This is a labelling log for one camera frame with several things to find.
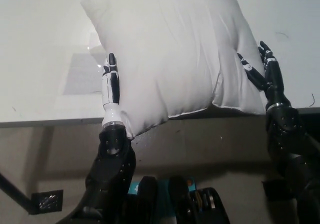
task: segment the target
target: white pillow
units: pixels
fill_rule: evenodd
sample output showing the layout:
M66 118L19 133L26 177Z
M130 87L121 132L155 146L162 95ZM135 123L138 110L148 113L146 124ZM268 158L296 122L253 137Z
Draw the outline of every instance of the white pillow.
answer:
M264 73L237 0L82 0L120 78L130 137L215 105L265 113L237 52Z

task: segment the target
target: floor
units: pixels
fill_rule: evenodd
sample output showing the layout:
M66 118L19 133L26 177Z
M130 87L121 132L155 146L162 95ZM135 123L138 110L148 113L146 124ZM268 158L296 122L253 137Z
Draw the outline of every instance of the floor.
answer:
M28 196L63 189L62 212L28 215L0 191L0 224L54 224L85 191L99 145L100 125L0 129L0 172ZM214 187L232 224L294 224L295 204L267 202L262 181L276 174L263 117L171 120L132 141L137 168L166 178L192 175ZM175 223L166 220L162 223Z

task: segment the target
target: silver band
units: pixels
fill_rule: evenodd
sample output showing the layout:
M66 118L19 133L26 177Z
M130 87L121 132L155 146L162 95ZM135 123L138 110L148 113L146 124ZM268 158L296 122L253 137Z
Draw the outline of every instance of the silver band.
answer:
M108 127L108 126L113 126L113 125L121 125L121 126L124 126L124 123L122 122L122 121L109 121L109 122L107 122L106 124L104 124L103 126L102 126L102 128L106 128L106 127Z
M271 110L272 108L275 108L275 107L281 107L281 106L284 106L285 104L284 103L282 103L282 102L277 102L277 103L275 103L275 104L273 104L273 105L271 105L271 106L269 106L268 107L268 109L266 110L267 112L269 111L269 110Z

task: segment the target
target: white table surface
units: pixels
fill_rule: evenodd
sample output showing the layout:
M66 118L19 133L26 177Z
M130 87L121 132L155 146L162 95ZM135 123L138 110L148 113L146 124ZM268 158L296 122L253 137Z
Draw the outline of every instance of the white table surface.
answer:
M99 46L80 1L0 0L0 127L102 120L99 92L66 94L73 57ZM238 1L256 40L274 50L292 105L320 113L320 0Z

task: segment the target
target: robotic arm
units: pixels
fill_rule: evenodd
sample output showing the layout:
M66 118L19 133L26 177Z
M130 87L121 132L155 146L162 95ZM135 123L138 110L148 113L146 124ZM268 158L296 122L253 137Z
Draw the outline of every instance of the robotic arm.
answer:
M320 144L305 130L298 111L284 94L279 63L260 42L265 77L238 54L248 79L265 92L268 152L297 201L300 224L320 223Z
M98 154L85 180L78 206L57 224L113 224L127 196L136 168L136 156L120 117L120 88L113 53L103 66L102 101L105 116Z

